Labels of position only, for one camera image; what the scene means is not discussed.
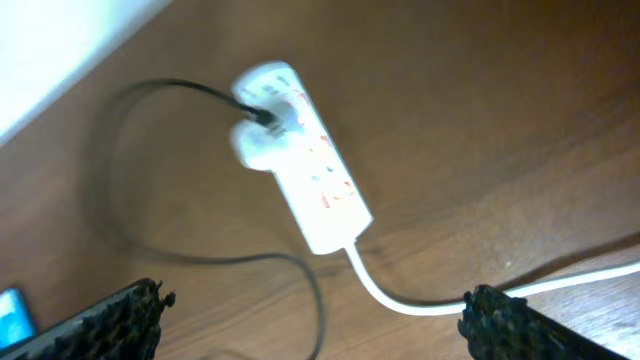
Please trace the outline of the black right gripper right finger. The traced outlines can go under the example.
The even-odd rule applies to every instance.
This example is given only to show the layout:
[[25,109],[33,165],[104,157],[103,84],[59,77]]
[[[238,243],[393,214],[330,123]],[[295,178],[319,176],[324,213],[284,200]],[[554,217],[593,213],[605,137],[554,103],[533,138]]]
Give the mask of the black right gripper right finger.
[[475,360],[625,360],[488,285],[463,296],[457,327]]

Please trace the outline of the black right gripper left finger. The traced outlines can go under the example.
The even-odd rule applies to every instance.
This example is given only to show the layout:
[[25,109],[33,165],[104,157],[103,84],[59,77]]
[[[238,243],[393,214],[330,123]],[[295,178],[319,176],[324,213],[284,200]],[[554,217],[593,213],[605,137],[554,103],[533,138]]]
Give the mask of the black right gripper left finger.
[[2,360],[152,360],[163,312],[175,294],[142,278],[39,335],[1,352]]

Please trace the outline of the blue Galaxy smartphone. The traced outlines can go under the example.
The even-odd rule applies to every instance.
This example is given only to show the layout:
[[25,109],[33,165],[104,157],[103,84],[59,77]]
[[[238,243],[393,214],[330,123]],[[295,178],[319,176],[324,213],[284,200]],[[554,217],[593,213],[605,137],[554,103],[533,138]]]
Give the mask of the blue Galaxy smartphone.
[[0,326],[1,350],[9,349],[38,333],[26,298],[18,288],[1,291]]

